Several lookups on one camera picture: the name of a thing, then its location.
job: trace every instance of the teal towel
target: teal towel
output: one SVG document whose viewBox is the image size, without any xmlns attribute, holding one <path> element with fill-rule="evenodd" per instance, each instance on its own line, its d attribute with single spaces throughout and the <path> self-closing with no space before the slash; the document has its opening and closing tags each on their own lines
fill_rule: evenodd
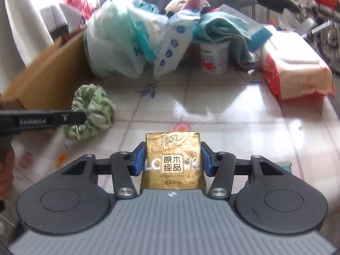
<svg viewBox="0 0 340 255">
<path fill-rule="evenodd" d="M 201 22 L 195 31 L 195 43 L 229 43 L 229 54 L 240 66 L 254 61 L 249 53 L 246 21 L 221 11 L 214 11 L 201 16 Z"/>
</svg>

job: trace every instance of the curtain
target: curtain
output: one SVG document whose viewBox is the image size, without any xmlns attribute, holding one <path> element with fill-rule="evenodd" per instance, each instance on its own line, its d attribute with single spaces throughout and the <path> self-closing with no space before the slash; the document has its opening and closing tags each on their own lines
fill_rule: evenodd
<svg viewBox="0 0 340 255">
<path fill-rule="evenodd" d="M 24 67 L 12 37 L 5 0 L 0 0 L 0 94 Z"/>
<path fill-rule="evenodd" d="M 18 52 L 28 66 L 53 40 L 31 0 L 5 0 Z"/>
</svg>

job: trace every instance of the table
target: table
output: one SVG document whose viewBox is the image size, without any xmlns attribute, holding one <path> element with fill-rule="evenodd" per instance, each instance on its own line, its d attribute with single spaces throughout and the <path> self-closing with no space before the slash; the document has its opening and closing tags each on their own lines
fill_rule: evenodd
<svg viewBox="0 0 340 255">
<path fill-rule="evenodd" d="M 85 153 L 108 158 L 120 150 L 132 151 L 146 133 L 190 130 L 198 131 L 216 152 L 225 150 L 240 159 L 261 154 L 273 162 L 291 161 L 292 173 L 325 195 L 329 214 L 340 206 L 340 122 L 327 97 L 280 102 L 262 73 L 230 68 L 214 76 L 200 69 L 196 57 L 181 62 L 160 82 L 148 65 L 139 79 L 116 75 L 97 83 L 117 106 L 112 128 L 78 143 L 66 141 L 61 129 L 50 140 L 43 135 L 17 137 L 13 147 L 19 191 Z M 139 190 L 140 177 L 133 181 Z M 233 193 L 245 181 L 236 177 Z M 109 176 L 100 176 L 99 185 L 113 191 Z"/>
</svg>

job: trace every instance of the white plastic cup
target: white plastic cup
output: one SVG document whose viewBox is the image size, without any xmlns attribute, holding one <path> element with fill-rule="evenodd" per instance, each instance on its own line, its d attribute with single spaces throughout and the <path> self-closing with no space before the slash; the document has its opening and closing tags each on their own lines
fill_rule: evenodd
<svg viewBox="0 0 340 255">
<path fill-rule="evenodd" d="M 222 75 L 229 65 L 229 44 L 200 44 L 201 68 L 212 75 Z"/>
</svg>

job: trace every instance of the gray ribbed surface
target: gray ribbed surface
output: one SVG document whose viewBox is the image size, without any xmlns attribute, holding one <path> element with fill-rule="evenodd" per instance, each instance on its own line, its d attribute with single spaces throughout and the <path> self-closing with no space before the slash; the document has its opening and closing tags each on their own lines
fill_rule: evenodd
<svg viewBox="0 0 340 255">
<path fill-rule="evenodd" d="M 318 232 L 275 237 L 252 229 L 227 202 L 201 190 L 144 190 L 136 199 L 119 201 L 85 232 L 67 237 L 28 232 L 10 250 L 14 255 L 331 255 L 335 248 Z"/>
</svg>

